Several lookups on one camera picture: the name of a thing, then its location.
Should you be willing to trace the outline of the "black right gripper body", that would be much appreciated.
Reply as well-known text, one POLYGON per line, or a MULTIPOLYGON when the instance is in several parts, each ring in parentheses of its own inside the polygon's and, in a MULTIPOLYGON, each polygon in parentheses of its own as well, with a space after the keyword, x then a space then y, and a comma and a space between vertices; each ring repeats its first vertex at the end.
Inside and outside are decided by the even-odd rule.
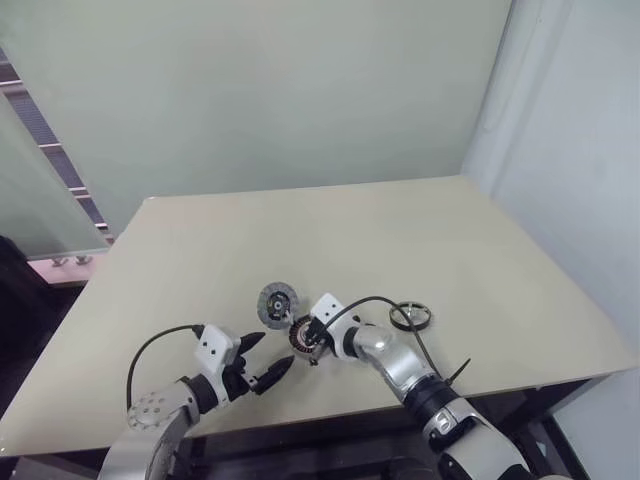
POLYGON ((334 355, 334 340, 328 333, 326 326, 317 318, 312 318, 305 332, 305 345, 311 350, 321 349, 321 357, 334 355))

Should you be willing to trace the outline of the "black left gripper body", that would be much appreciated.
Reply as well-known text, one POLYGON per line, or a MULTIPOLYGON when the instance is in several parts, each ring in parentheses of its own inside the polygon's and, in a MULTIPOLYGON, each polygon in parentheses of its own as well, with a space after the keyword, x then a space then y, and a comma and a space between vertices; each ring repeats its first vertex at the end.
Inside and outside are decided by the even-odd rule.
POLYGON ((224 368, 222 382, 228 401, 235 401, 249 392, 259 394, 258 379, 247 369, 243 353, 238 353, 233 362, 224 368))

